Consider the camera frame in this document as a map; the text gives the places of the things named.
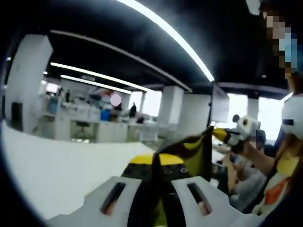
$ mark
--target bright window light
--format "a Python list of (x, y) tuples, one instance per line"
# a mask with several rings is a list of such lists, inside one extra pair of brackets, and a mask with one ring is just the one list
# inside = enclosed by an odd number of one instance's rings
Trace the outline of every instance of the bright window light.
[(233, 129), (237, 126), (236, 123), (232, 122), (234, 115), (244, 117), (247, 115), (248, 97), (245, 95), (228, 94), (229, 97), (229, 111), (228, 111), (228, 122), (218, 122), (216, 127)]
[(145, 94), (142, 112), (149, 116), (157, 117), (160, 110), (161, 98), (161, 91), (147, 92)]
[(280, 101), (281, 102), (285, 102), (287, 99), (289, 99), (291, 96), (293, 95), (293, 92), (292, 93), (289, 93), (288, 95), (286, 95), (284, 98), (282, 98)]
[(151, 11), (149, 8), (145, 7), (139, 2), (136, 2), (134, 0), (117, 0), (134, 10), (138, 11), (139, 13), (146, 16), (148, 19), (150, 19), (152, 22), (157, 24), (160, 28), (162, 28), (167, 34), (169, 34), (187, 53), (188, 55), (195, 61), (195, 63), (199, 66), (199, 68), (202, 70), (202, 72), (206, 75), (207, 79), (209, 81), (213, 81), (214, 77), (212, 76), (211, 72), (208, 70), (204, 62), (199, 58), (197, 53), (191, 48), (191, 46), (185, 41), (185, 39), (180, 36), (180, 34), (172, 27), (170, 26), (165, 20), (163, 20), (161, 17), (159, 17), (157, 14), (155, 14), (153, 11)]
[(121, 89), (121, 88), (92, 82), (92, 81), (85, 80), (85, 79), (80, 79), (80, 78), (75, 78), (75, 77), (70, 77), (70, 76), (65, 76), (65, 75), (60, 75), (60, 77), (64, 78), (64, 79), (70, 79), (70, 80), (82, 82), (82, 83), (85, 83), (85, 84), (91, 84), (91, 85), (94, 85), (94, 86), (97, 86), (97, 87), (104, 87), (104, 88), (107, 88), (107, 89), (110, 89), (110, 90), (119, 91), (119, 92), (126, 93), (126, 94), (131, 94), (132, 93), (131, 91), (128, 91), (128, 90), (124, 90), (124, 89)]
[(114, 77), (106, 76), (106, 75), (103, 75), (103, 74), (100, 74), (100, 73), (96, 73), (96, 72), (92, 72), (92, 71), (88, 71), (88, 70), (83, 70), (83, 69), (68, 66), (68, 65), (62, 65), (62, 64), (58, 64), (58, 63), (54, 63), (54, 62), (51, 62), (51, 65), (59, 67), (59, 68), (74, 70), (74, 71), (77, 71), (77, 72), (83, 72), (83, 73), (90, 74), (90, 75), (100, 77), (100, 78), (103, 78), (103, 79), (108, 79), (108, 80), (111, 80), (111, 81), (115, 81), (115, 82), (118, 82), (118, 83), (121, 83), (121, 84), (124, 84), (124, 85), (127, 85), (127, 86), (134, 87), (134, 88), (142, 90), (142, 91), (146, 91), (146, 92), (153, 91), (153, 90), (150, 90), (146, 87), (142, 87), (142, 86), (139, 86), (139, 85), (136, 85), (136, 84), (133, 84), (133, 83), (121, 80), (121, 79), (117, 79), (117, 78), (114, 78)]
[(140, 105), (141, 105), (141, 101), (142, 101), (142, 92), (141, 91), (134, 91), (131, 93), (131, 96), (129, 98), (129, 104), (128, 104), (128, 109), (130, 109), (133, 104), (135, 103), (136, 107), (137, 107), (137, 111), (140, 110)]
[(48, 83), (46, 85), (46, 91), (51, 93), (57, 93), (59, 86), (57, 84)]
[(271, 98), (259, 98), (258, 121), (268, 140), (276, 140), (282, 124), (284, 102)]

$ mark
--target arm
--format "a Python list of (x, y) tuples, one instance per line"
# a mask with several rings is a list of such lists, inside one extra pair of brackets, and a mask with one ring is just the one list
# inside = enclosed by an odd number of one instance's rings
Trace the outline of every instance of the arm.
[(222, 159), (223, 165), (227, 167), (227, 175), (228, 175), (228, 189), (230, 191), (234, 191), (236, 188), (236, 171), (233, 168), (232, 162), (230, 161), (230, 153), (226, 154)]
[(233, 166), (227, 165), (227, 174), (228, 174), (228, 189), (232, 192), (236, 189), (236, 172)]
[(252, 161), (255, 168), (260, 170), (265, 176), (269, 175), (275, 165), (275, 159), (268, 157), (265, 154), (256, 150), (249, 141), (244, 143), (244, 150), (242, 155), (248, 160)]

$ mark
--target white table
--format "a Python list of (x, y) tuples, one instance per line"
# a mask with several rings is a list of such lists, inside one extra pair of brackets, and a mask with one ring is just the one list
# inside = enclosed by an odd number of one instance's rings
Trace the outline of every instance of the white table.
[(213, 149), (212, 163), (216, 163), (217, 161), (222, 160), (223, 157), (224, 157), (224, 154), (221, 154), (218, 151), (216, 151), (215, 149)]
[(44, 219), (70, 214), (84, 197), (111, 176), (120, 176), (130, 159), (154, 151), (141, 143), (79, 144), (42, 139), (2, 128), (4, 155), (30, 205)]

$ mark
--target ceiling light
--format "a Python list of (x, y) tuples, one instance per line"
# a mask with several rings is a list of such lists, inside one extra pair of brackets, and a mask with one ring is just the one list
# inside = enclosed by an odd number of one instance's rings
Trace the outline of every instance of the ceiling light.
[(65, 75), (60, 75), (60, 77), (64, 78), (64, 79), (70, 79), (70, 80), (82, 82), (82, 83), (85, 83), (85, 84), (91, 84), (91, 85), (98, 86), (98, 87), (104, 87), (104, 88), (107, 88), (107, 89), (110, 89), (110, 90), (119, 91), (119, 92), (126, 93), (126, 94), (131, 94), (132, 93), (131, 91), (128, 91), (128, 90), (124, 90), (124, 89), (121, 89), (121, 88), (112, 87), (112, 86), (109, 86), (109, 85), (92, 82), (92, 81), (85, 80), (85, 79), (80, 79), (80, 78), (75, 78), (75, 77), (70, 77), (70, 76), (65, 76)]
[(176, 82), (177, 84), (179, 84), (183, 89), (185, 90), (188, 90), (190, 93), (193, 92), (193, 90), (191, 88), (189, 88), (188, 86), (186, 86), (184, 83), (182, 83), (180, 80), (176, 79), (174, 76), (170, 75), (169, 73), (159, 69), (158, 67), (150, 64), (149, 62), (143, 60), (142, 58), (136, 56), (136, 55), (133, 55), (125, 50), (122, 50), (116, 46), (113, 46), (113, 45), (110, 45), (108, 43), (105, 43), (103, 41), (100, 41), (100, 40), (97, 40), (97, 39), (94, 39), (94, 38), (90, 38), (90, 37), (87, 37), (87, 36), (84, 36), (84, 35), (80, 35), (80, 34), (75, 34), (75, 33), (71, 33), (71, 32), (64, 32), (64, 31), (58, 31), (58, 30), (51, 30), (51, 33), (54, 33), (54, 34), (58, 34), (58, 35), (66, 35), (66, 36), (69, 36), (69, 37), (74, 37), (74, 38), (77, 38), (77, 39), (82, 39), (82, 40), (85, 40), (85, 41), (88, 41), (88, 42), (92, 42), (92, 43), (95, 43), (95, 44), (98, 44), (98, 45), (102, 45), (106, 48), (109, 48), (113, 51), (116, 51), (120, 54), (123, 54), (129, 58), (132, 58), (138, 62), (140, 62), (141, 64), (155, 70), (156, 72), (162, 74), (163, 76), (171, 79), (172, 81)]
[(187, 53), (188, 55), (195, 61), (195, 63), (199, 66), (202, 72), (206, 75), (209, 81), (213, 81), (214, 77), (212, 76), (211, 72), (208, 70), (204, 62), (199, 58), (197, 53), (191, 48), (191, 46), (185, 41), (185, 39), (180, 36), (180, 34), (170, 26), (165, 20), (151, 11), (149, 8), (145, 7), (139, 2), (135, 0), (117, 0), (134, 10), (138, 11), (139, 13), (146, 16), (152, 22), (157, 24), (160, 28), (162, 28), (167, 34), (169, 34)]
[(284, 98), (281, 99), (281, 102), (285, 102), (287, 99), (289, 99), (291, 96), (293, 95), (292, 93), (289, 93), (288, 95), (286, 95)]
[(150, 90), (146, 87), (142, 87), (142, 86), (139, 86), (139, 85), (136, 85), (136, 84), (133, 84), (133, 83), (121, 80), (121, 79), (117, 79), (117, 78), (114, 78), (114, 77), (106, 76), (106, 75), (103, 75), (103, 74), (100, 74), (100, 73), (96, 73), (96, 72), (92, 72), (92, 71), (88, 71), (88, 70), (83, 70), (83, 69), (80, 69), (80, 68), (76, 68), (76, 67), (72, 67), (72, 66), (68, 66), (68, 65), (63, 65), (63, 64), (58, 64), (58, 63), (54, 63), (54, 62), (51, 62), (51, 65), (56, 66), (56, 67), (60, 67), (60, 68), (64, 68), (64, 69), (68, 69), (68, 70), (74, 70), (74, 71), (77, 71), (77, 72), (83, 72), (85, 74), (90, 74), (90, 75), (100, 77), (100, 78), (103, 78), (103, 79), (112, 80), (112, 81), (115, 81), (115, 82), (118, 82), (118, 83), (121, 83), (121, 84), (125, 84), (125, 85), (128, 85), (128, 86), (134, 87), (134, 88), (142, 90), (142, 91), (146, 91), (146, 92), (153, 91), (153, 90)]

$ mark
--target white pillar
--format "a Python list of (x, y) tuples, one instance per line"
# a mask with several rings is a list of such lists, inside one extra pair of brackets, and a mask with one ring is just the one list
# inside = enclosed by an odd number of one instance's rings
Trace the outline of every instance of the white pillar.
[(259, 99), (258, 98), (249, 98), (247, 105), (247, 115), (253, 119), (258, 119), (259, 113)]
[(128, 106), (129, 106), (129, 101), (131, 99), (131, 95), (130, 94), (121, 93), (120, 96), (121, 96), (122, 110), (123, 111), (127, 111), (128, 110)]
[(6, 91), (5, 113), (11, 121), (11, 105), (22, 103), (23, 131), (31, 133), (38, 119), (33, 109), (38, 99), (43, 79), (53, 48), (45, 35), (26, 35), (21, 41), (13, 60)]
[(164, 88), (158, 116), (159, 124), (168, 126), (179, 123), (183, 94), (184, 91), (177, 86)]
[(142, 99), (141, 99), (141, 104), (140, 104), (140, 107), (139, 107), (139, 112), (140, 113), (143, 113), (143, 105), (144, 105), (144, 102), (145, 102), (145, 97), (146, 97), (146, 92), (143, 92)]

